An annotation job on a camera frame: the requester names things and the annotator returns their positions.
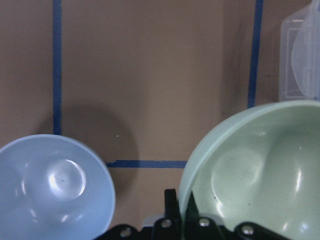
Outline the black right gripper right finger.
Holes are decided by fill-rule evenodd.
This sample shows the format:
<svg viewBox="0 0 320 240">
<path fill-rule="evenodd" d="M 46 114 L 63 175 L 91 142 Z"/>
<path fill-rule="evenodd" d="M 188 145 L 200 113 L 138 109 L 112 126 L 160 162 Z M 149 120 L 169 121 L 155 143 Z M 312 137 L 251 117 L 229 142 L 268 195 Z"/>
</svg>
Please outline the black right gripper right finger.
<svg viewBox="0 0 320 240">
<path fill-rule="evenodd" d="M 241 221 L 228 228 L 222 218 L 200 213 L 193 192 L 185 196 L 184 238 L 186 240 L 287 240 L 288 238 L 255 222 Z"/>
</svg>

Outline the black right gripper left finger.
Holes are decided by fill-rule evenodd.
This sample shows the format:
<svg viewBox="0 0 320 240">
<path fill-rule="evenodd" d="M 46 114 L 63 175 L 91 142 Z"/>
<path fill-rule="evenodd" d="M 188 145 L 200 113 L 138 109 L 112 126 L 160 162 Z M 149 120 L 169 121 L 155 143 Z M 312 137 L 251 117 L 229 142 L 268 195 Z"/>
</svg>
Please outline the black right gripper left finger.
<svg viewBox="0 0 320 240">
<path fill-rule="evenodd" d="M 99 237 L 101 240 L 180 240 L 182 219 L 175 189 L 164 191 L 164 216 L 140 231 L 128 224 L 119 224 Z"/>
</svg>

